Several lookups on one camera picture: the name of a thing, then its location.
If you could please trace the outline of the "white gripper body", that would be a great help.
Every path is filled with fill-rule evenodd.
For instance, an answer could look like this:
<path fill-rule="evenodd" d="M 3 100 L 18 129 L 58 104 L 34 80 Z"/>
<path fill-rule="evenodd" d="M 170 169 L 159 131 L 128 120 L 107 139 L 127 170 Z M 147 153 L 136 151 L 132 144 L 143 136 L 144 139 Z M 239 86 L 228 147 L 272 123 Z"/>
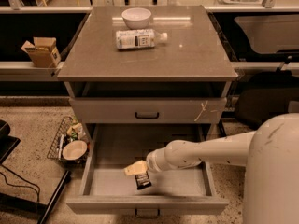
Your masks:
<path fill-rule="evenodd" d="M 146 158 L 148 169 L 153 173 L 160 173 L 170 169 L 164 155 L 164 148 L 159 148 L 148 154 Z"/>

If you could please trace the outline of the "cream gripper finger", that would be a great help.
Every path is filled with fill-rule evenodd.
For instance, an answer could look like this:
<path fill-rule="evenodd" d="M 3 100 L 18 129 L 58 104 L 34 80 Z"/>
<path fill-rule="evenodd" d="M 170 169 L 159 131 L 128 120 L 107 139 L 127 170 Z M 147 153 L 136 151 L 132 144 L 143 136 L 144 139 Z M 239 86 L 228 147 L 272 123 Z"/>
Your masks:
<path fill-rule="evenodd" d="M 148 165 L 145 161 L 137 161 L 124 168 L 126 175 L 141 175 L 148 171 Z"/>

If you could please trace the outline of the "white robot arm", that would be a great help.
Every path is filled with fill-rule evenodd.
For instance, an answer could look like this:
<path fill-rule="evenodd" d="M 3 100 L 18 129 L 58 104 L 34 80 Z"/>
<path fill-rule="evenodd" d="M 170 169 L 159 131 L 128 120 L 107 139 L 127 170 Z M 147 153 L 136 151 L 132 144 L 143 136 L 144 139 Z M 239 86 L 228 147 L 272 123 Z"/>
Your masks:
<path fill-rule="evenodd" d="M 299 224 L 298 113 L 278 115 L 248 133 L 199 143 L 174 140 L 124 173 L 160 173 L 203 161 L 246 168 L 243 224 Z"/>

